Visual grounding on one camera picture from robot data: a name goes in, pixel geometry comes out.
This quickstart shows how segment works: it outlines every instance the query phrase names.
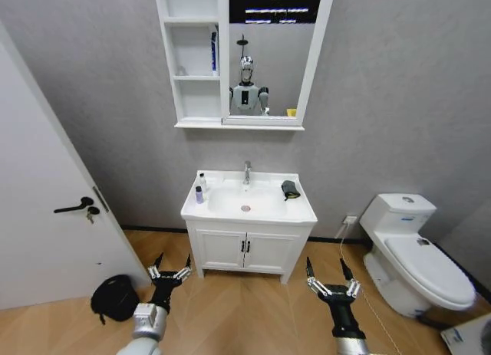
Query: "cabinet door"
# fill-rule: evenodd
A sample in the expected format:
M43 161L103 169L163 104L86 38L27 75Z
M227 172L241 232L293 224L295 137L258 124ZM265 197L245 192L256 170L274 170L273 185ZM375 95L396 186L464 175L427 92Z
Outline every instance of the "cabinet door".
M285 263L298 236L247 233L244 268L263 273L285 273Z
M242 269L245 232L196 230L203 268Z

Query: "door lock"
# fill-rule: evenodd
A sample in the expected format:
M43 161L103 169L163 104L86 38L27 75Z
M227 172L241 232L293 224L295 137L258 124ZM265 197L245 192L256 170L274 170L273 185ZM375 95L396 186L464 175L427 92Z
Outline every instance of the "door lock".
M98 207L89 207L87 208L87 219L91 222L91 224L94 224L94 215L98 215L101 213Z

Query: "toilet lid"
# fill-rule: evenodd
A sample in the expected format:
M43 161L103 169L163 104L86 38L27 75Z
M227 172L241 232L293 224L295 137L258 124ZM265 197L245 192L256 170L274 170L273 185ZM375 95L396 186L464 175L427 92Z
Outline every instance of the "toilet lid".
M427 290L456 304L473 302L474 287L467 276L442 251L425 238L388 238L394 257Z

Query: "faucet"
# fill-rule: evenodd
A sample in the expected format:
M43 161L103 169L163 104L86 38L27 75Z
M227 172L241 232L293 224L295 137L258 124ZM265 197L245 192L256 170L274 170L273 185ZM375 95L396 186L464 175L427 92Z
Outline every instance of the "faucet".
M251 177L250 177L250 172L251 172L251 161L246 161L244 164L244 171L245 171L245 179L244 179L244 185L248 185L250 183Z

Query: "bathroom sink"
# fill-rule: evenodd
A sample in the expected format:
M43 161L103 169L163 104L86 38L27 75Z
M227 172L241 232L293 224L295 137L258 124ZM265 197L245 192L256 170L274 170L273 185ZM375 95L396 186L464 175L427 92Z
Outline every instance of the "bathroom sink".
M195 197L200 173L205 173L207 185L203 204L198 204ZM181 216L185 220L275 224L314 225L317 222L297 174L251 172L248 185L244 185L244 178L244 172L198 171ZM285 201L282 191L285 180L295 182L301 193L299 198Z

